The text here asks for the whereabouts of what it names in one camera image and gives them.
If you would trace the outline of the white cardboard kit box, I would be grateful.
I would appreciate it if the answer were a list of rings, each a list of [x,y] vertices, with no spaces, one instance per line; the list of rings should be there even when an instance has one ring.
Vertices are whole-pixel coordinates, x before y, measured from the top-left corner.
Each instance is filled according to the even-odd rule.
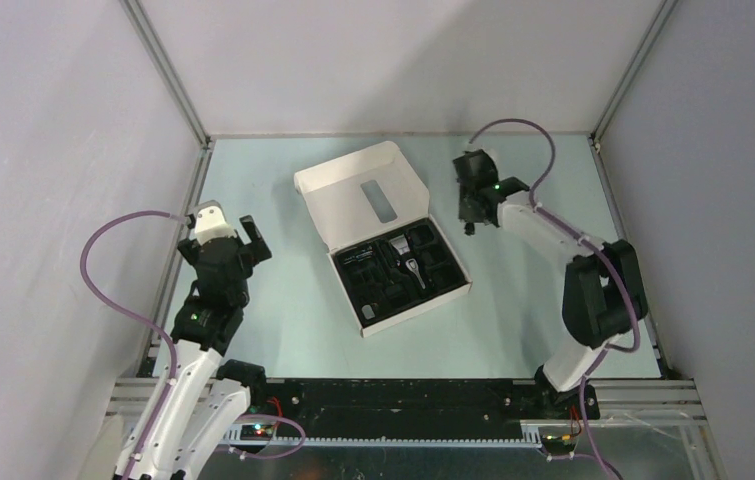
[[[300,170],[294,185],[332,266],[330,255],[341,249],[419,219],[435,221],[429,190],[392,141]]]

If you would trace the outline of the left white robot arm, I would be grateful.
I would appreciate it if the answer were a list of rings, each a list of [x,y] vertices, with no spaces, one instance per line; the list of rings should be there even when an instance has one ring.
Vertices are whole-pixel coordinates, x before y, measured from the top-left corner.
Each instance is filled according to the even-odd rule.
[[[218,206],[190,218],[194,236],[178,250],[196,279],[169,336],[170,363],[118,456],[117,479],[194,479],[234,421],[269,403],[263,368],[223,356],[250,302],[248,280],[270,249],[249,215],[239,220],[245,239]]]

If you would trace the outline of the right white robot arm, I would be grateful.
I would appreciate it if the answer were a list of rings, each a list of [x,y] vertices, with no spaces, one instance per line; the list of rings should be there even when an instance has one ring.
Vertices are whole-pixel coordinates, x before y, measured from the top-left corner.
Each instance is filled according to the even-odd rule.
[[[515,177],[501,178],[482,149],[466,151],[452,164],[466,234],[478,225],[502,228],[563,275],[566,334],[538,370],[542,384],[534,392],[538,411],[559,418],[573,407],[573,390],[608,351],[632,353],[641,346],[639,323],[648,305],[636,251],[625,240],[605,242],[547,210],[530,186]]]

